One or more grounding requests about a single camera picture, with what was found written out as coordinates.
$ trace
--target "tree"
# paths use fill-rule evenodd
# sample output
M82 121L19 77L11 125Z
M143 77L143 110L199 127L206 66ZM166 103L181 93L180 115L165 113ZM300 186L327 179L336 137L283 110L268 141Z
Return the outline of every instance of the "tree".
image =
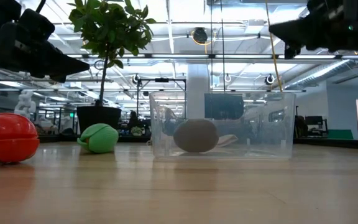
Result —
M99 96L102 102L107 68L115 65L123 68L117 57L122 57L125 49L137 56L139 49L145 49L153 36L149 24L155 23L155 20L146 19L148 7L134 9L131 0L125 0L125 4L123 8L107 0L75 0L75 4L69 3L75 6L69 19L74 25L74 32L82 32L85 43L82 48L104 60Z

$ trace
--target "black plant pot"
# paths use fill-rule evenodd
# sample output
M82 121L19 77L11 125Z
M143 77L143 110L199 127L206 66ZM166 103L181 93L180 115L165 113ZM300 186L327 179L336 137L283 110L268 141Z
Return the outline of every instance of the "black plant pot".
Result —
M103 106L81 106L77 108L77 116L81 133L89 126L99 123L108 124L114 129L118 129L121 109Z

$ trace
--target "white column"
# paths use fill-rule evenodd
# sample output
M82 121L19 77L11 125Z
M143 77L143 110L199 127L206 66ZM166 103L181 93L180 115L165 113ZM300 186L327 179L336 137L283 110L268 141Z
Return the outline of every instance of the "white column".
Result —
M204 94L209 93L208 64L189 64L187 71L186 117L205 117Z

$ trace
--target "green mat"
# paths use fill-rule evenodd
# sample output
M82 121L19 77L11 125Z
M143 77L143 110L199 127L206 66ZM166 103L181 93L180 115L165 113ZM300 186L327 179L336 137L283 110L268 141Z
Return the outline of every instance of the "green mat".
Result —
M353 139L352 130L339 130L330 129L328 130L329 139Z

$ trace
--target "clear plastic bin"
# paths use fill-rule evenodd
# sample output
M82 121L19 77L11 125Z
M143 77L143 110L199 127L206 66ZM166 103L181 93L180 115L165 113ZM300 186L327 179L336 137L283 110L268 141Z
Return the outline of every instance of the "clear plastic bin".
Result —
M152 148L165 159L288 159L292 155L295 119L293 93L188 93L150 94ZM218 132L217 145L207 152L179 148L174 134L195 118L211 121Z

